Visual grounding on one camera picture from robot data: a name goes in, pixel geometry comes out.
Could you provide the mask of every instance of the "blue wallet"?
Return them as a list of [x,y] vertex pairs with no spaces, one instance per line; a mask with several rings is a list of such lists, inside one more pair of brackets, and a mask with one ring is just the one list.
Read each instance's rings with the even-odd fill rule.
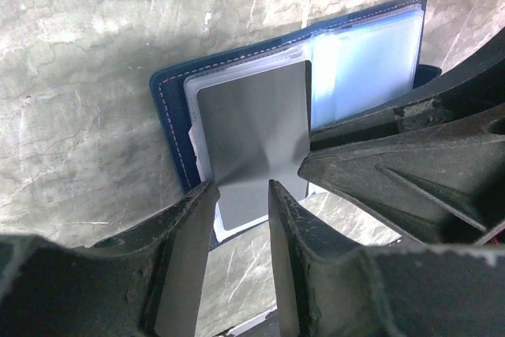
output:
[[[419,65],[425,9],[426,0],[394,0],[154,74],[151,91],[183,191],[211,178],[215,168],[208,162],[203,125],[214,116],[199,107],[201,90],[246,77],[260,80],[261,73],[309,62],[303,94],[307,104],[301,112],[310,133],[404,95],[440,74],[437,68]],[[266,219],[257,216],[226,230],[216,208],[211,248]]]

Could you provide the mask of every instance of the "concrete floor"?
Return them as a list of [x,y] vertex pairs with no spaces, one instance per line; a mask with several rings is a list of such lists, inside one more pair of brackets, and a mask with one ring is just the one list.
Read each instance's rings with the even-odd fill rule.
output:
[[[383,1],[2,0],[0,230],[90,245],[174,203],[155,71]],[[504,26],[505,0],[428,0],[421,61],[448,70]],[[362,242],[394,237],[336,197],[310,202]],[[263,225],[210,254],[197,335],[274,305]]]

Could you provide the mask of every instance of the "leather wallet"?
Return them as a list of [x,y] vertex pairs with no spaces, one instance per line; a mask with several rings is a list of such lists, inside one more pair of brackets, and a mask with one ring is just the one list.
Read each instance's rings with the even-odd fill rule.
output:
[[394,0],[152,76],[183,191],[212,178],[222,194],[212,249],[266,220],[269,178],[307,195],[296,172],[312,131],[440,74],[419,65],[425,8]]

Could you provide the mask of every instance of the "gray card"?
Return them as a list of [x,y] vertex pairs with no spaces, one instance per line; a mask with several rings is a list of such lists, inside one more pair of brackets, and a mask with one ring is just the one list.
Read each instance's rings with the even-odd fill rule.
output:
[[305,197],[307,182],[297,170],[309,153],[309,67],[299,62],[198,92],[226,230],[267,214],[269,179],[297,200]]

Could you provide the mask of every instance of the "floor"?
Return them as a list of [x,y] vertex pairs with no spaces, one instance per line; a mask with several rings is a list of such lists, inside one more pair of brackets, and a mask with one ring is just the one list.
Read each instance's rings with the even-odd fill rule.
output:
[[[385,0],[1,0],[0,230],[90,245],[181,196],[148,89],[164,67]],[[505,26],[505,0],[428,0],[423,63],[448,70]],[[344,200],[308,207],[363,243],[395,236]],[[197,325],[275,306],[267,226],[211,252]]]

